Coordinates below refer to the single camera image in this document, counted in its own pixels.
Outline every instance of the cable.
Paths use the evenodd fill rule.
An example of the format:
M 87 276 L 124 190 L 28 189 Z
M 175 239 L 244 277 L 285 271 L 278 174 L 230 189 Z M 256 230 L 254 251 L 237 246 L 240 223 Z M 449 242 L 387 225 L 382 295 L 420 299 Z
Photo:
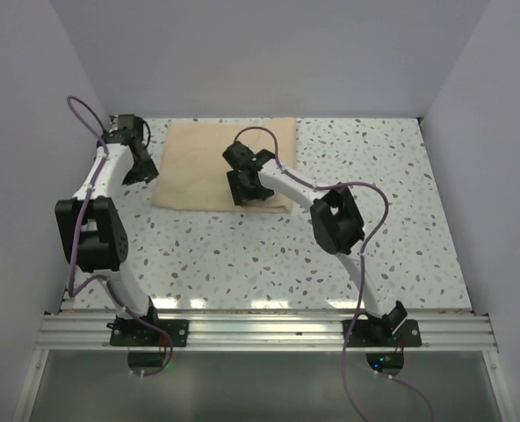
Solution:
M 145 148 L 148 148 L 148 145 L 151 143 L 151 128 L 148 126 L 148 123 L 145 119 L 143 120 L 143 125 L 147 128 L 147 144 L 145 145 Z
M 96 170 L 94 170 L 94 173 L 92 174 L 92 177 L 90 178 L 89 186 L 86 189 L 86 195 L 84 197 L 83 204 L 81 205 L 81 209 L 78 212 L 78 216 L 76 218 L 75 232 L 74 232 L 74 235 L 73 235 L 73 244 L 72 244 L 71 253 L 70 253 L 69 282 L 68 282 L 68 285 L 67 285 L 67 290 L 69 292 L 69 297 L 73 298 L 73 297 L 77 296 L 86 286 L 88 286 L 94 280 L 101 280 L 101 281 L 105 280 L 105 281 L 108 281 L 108 283 L 107 283 L 108 292 L 110 293 L 110 296 L 112 297 L 112 299 L 118 304 L 118 306 L 120 306 L 121 308 L 125 308 L 127 314 L 131 318 L 133 318 L 135 321 L 137 321 L 139 324 L 149 328 L 150 330 L 158 332 L 161 335 L 162 338 L 164 338 L 166 341 L 168 341 L 168 346 L 170 347 L 170 353 L 169 353 L 168 357 L 165 357 L 162 365 L 158 369 L 155 369 L 155 370 L 150 371 L 148 373 L 146 373 L 144 370 L 141 370 L 141 372 L 140 372 L 141 376 L 155 375 L 155 374 L 158 374 L 159 372 L 161 372 L 163 369 L 165 369 L 166 366 L 169 364 L 169 362 L 172 360 L 172 355 L 174 353 L 174 349 L 172 348 L 172 339 L 170 338 L 168 333 L 166 331 L 161 330 L 160 328 L 155 327 L 154 325 L 149 324 L 148 322 L 144 321 L 135 312 L 133 312 L 132 309 L 129 309 L 118 298 L 116 293 L 113 291 L 112 284 L 109 282 L 107 277 L 105 277 L 104 275 L 101 275 L 101 274 L 91 275 L 88 279 L 86 279 L 83 283 L 81 283 L 80 286 L 78 286 L 75 289 L 76 258 L 77 258 L 77 255 L 78 255 L 78 244 L 79 244 L 79 241 L 80 241 L 81 229 L 83 227 L 84 214 L 86 213 L 86 208 L 88 207 L 88 204 L 90 202 L 90 196 L 91 196 L 92 191 L 94 189 L 94 184 L 96 183 L 96 180 L 98 179 L 98 176 L 99 176 L 100 172 L 102 171 L 102 168 L 104 167 L 105 160 L 106 160 L 106 158 L 108 156 L 109 150 L 108 150 L 108 146 L 106 145 L 104 139 L 102 138 L 102 135 L 99 134 L 96 131 L 96 129 L 94 129 L 94 127 L 92 127 L 83 118 L 83 116 L 80 115 L 80 113 L 75 109 L 75 106 L 72 103 L 73 101 L 75 101 L 75 102 L 81 104 L 82 106 L 84 106 L 84 108 L 86 108 L 86 110 L 88 110 L 92 114 L 92 116 L 94 116 L 94 118 L 96 119 L 96 121 L 98 122 L 100 127 L 102 128 L 102 132 L 105 132 L 104 124 L 98 118 L 98 116 L 96 115 L 94 110 L 92 110 L 90 108 L 90 106 L 87 105 L 84 101 L 82 101 L 81 99 L 79 99 L 77 97 L 74 97 L 72 95 L 67 97 L 67 104 L 69 106 L 70 111 L 83 124 L 84 127 L 86 127 L 93 135 L 95 135 L 97 137 L 98 143 L 100 143 L 100 145 L 104 149 L 105 156 L 100 159 L 100 162 L 98 163 Z M 148 129 L 148 141 L 150 142 L 150 129 Z
M 279 154 L 278 154 L 278 151 L 279 151 L 278 138 L 267 127 L 262 127 L 262 126 L 246 127 L 244 129 L 240 130 L 238 132 L 238 134 L 236 134 L 233 142 L 238 141 L 239 136 L 242 135 L 245 132 L 248 132 L 249 130 L 262 130 L 262 131 L 266 132 L 268 135 L 271 136 L 271 139 L 274 141 L 274 156 L 275 156 L 275 160 L 276 160 L 276 165 L 278 166 L 278 168 L 286 176 L 290 177 L 291 179 L 293 179 L 294 181 L 296 181 L 300 185 L 303 185 L 303 186 L 308 187 L 310 189 L 314 189 L 315 191 L 327 191 L 327 190 L 330 190 L 330 189 L 337 189 L 338 187 L 344 187 L 344 186 L 348 186 L 348 187 L 350 187 L 350 186 L 368 187 L 368 188 L 372 189 L 373 191 L 377 192 L 379 194 L 379 196 L 381 197 L 381 199 L 383 200 L 383 203 L 385 205 L 385 210 L 383 211 L 383 215 L 381 216 L 381 219 L 379 220 L 377 225 L 373 228 L 371 233 L 365 238 L 365 240 L 363 241 L 363 243 L 362 243 L 362 245 L 360 247 L 360 250 L 359 250 L 359 262 L 360 262 L 360 271 L 361 271 L 361 277 L 360 277 L 360 282 L 359 282 L 359 295 L 357 296 L 357 305 L 356 305 L 356 310 L 354 312 L 354 317 L 352 318 L 350 326 L 348 327 L 348 330 L 346 331 L 346 335 L 344 336 L 344 343 L 343 343 L 343 348 L 342 348 L 342 383 L 343 383 L 343 386 L 344 386 L 344 391 L 346 392 L 346 396 L 348 397 L 348 400 L 350 401 L 352 407 L 356 410 L 357 414 L 364 421 L 368 422 L 370 419 L 367 417 L 367 415 L 364 413 L 364 411 L 356 403 L 356 400 L 354 399 L 354 397 L 353 397 L 353 395 L 351 394 L 351 391 L 350 391 L 350 385 L 348 384 L 348 377 L 347 377 L 347 372 L 346 372 L 346 370 L 347 370 L 347 365 L 346 365 L 346 360 L 347 360 L 346 348 L 348 346 L 348 342 L 350 340 L 351 333 L 354 330 L 354 325 L 356 324 L 356 321 L 358 320 L 359 315 L 361 314 L 361 304 L 362 304 L 362 299 L 364 297 L 364 288 L 365 288 L 365 249 L 367 248 L 367 245 L 369 244 L 370 240 L 372 240 L 373 236 L 375 236 L 375 234 L 379 231 L 381 226 L 383 226 L 383 224 L 385 223 L 385 220 L 386 220 L 386 218 L 387 218 L 387 216 L 389 214 L 389 201 L 388 201 L 388 199 L 387 199 L 387 197 L 386 197 L 386 195 L 385 195 L 385 193 L 383 191 L 381 191 L 377 186 L 374 186 L 374 185 L 372 185 L 370 183 L 367 183 L 367 182 L 361 182 L 361 181 L 360 182 L 345 182 L 345 183 L 337 183 L 335 185 L 330 185 L 330 186 L 314 186 L 314 185 L 306 182 L 302 178 L 300 178 L 300 177 L 292 174 L 291 172 L 289 172 L 284 167 L 284 165 L 282 165 L 281 161 L 279 160 Z M 401 379 L 398 379 L 398 378 L 393 378 L 393 377 L 392 378 L 388 378 L 388 375 L 384 375 L 384 374 L 381 374 L 381 375 L 384 376 L 387 379 L 392 379 L 393 381 L 398 382 L 399 384 L 402 384 L 402 385 L 404 385 L 406 387 L 409 387 L 414 392 L 416 392 L 418 395 L 420 395 L 420 397 L 422 397 L 424 402 L 426 402 L 426 404 L 430 408 L 430 414 L 431 414 L 432 421 L 436 420 L 436 411 L 435 411 L 434 407 L 432 406 L 431 401 L 416 386 L 412 385 L 411 383 L 409 383 L 407 381 L 404 381 L 404 380 L 401 380 Z

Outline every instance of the mounting plate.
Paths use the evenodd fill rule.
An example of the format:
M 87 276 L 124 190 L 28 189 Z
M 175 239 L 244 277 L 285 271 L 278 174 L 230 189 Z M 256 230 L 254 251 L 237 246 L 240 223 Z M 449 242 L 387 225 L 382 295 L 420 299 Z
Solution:
M 346 336 L 350 323 L 351 319 L 342 321 L 342 333 L 344 336 Z M 407 319 L 393 336 L 378 341 L 373 335 L 373 323 L 366 319 L 358 319 L 346 347 L 396 347 L 402 338 L 404 339 L 405 347 L 422 346 L 418 321 Z
M 155 326 L 165 330 L 172 338 L 173 347 L 186 347 L 190 322 L 187 319 L 159 319 Z M 112 330 L 110 346 L 114 347 L 153 347 L 158 346 L 155 331 L 141 326 L 140 331 L 131 331 L 130 335 L 116 334 Z

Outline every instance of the black mounting bracket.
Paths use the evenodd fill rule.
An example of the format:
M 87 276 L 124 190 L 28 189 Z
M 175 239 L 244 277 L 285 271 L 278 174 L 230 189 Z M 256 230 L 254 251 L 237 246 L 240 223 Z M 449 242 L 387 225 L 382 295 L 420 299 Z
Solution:
M 106 144 L 126 145 L 134 157 L 134 166 L 124 178 L 123 185 L 132 185 L 143 181 L 148 183 L 158 176 L 155 163 L 143 143 L 144 125 L 141 117 L 134 114 L 121 114 L 118 116 L 118 128 L 103 134 Z
M 233 169 L 227 172 L 227 180 L 235 205 L 242 206 L 252 200 L 267 200 L 274 194 L 274 191 L 262 186 L 258 177 L 262 166 L 274 158 L 269 150 L 262 149 L 254 154 L 250 148 L 236 141 L 223 152 L 223 158 Z
M 396 347 L 403 341 L 406 347 L 420 347 L 422 339 L 418 321 L 407 319 L 407 311 L 397 301 L 394 309 L 382 318 L 364 313 L 367 319 L 358 319 L 352 330 L 347 347 Z M 342 321 L 346 336 L 351 319 Z
M 65 257 L 70 262 L 76 218 L 83 202 L 59 200 L 55 205 L 55 217 L 59 226 Z M 76 264 L 85 273 L 96 270 L 118 271 L 119 264 L 127 259 L 129 242 L 112 198 L 98 197 L 90 200 L 84 213 L 83 224 L 96 222 L 96 229 L 81 232 Z
M 310 207 L 314 239 L 331 255 L 349 255 L 365 239 L 364 219 L 347 186 L 331 189 Z
M 141 319 L 146 323 L 160 328 L 172 339 L 172 347 L 186 347 L 190 321 L 187 319 L 160 319 L 158 312 L 153 306 L 148 308 L 146 316 Z M 113 323 L 106 325 L 112 330 L 110 336 L 110 346 L 115 347 L 153 347 L 159 346 L 160 334 L 154 330 L 141 325 L 133 319 L 123 319 L 116 317 Z

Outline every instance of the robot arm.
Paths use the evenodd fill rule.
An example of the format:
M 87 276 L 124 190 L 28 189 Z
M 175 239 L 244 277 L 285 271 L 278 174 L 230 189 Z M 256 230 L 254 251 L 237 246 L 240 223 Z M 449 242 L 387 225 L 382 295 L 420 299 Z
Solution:
M 309 189 L 285 175 L 270 151 L 263 149 L 255 154 L 240 142 L 227 148 L 223 157 L 233 168 L 227 173 L 227 179 L 235 205 L 266 200 L 274 192 L 297 202 L 310 211 L 316 243 L 338 258 L 359 289 L 361 272 L 351 248 L 365 238 L 364 220 L 348 187 L 328 191 Z M 368 319 L 385 336 L 392 336 L 407 318 L 402 303 L 391 295 L 382 295 L 367 276 L 364 302 Z
M 139 287 L 126 262 L 129 242 L 112 197 L 121 185 L 140 181 L 148 183 L 158 175 L 158 171 L 143 145 L 141 118 L 119 116 L 118 129 L 104 134 L 103 138 L 108 148 L 107 154 L 104 147 L 98 145 L 96 160 L 81 188 L 72 199 L 60 200 L 55 206 L 61 242 L 70 263 L 76 219 L 90 187 L 76 265 L 85 273 L 107 280 L 103 285 L 116 306 L 119 319 L 129 320 L 131 316 L 126 313 L 125 307 L 120 307 L 113 300 L 108 283 L 120 302 L 138 317 L 145 317 L 153 308 L 152 302 Z M 99 166 L 102 166 L 100 172 L 93 180 Z

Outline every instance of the white wall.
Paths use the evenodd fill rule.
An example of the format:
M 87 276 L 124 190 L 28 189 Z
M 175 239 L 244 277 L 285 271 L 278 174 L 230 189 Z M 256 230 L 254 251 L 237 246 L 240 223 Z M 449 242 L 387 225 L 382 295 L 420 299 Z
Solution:
M 0 0 L 0 421 L 14 412 L 43 311 L 64 289 L 54 204 L 94 155 L 71 93 L 104 115 L 48 0 Z
M 103 104 L 423 116 L 488 0 L 52 0 Z
M 473 306 L 520 411 L 520 0 L 492 0 L 423 124 Z

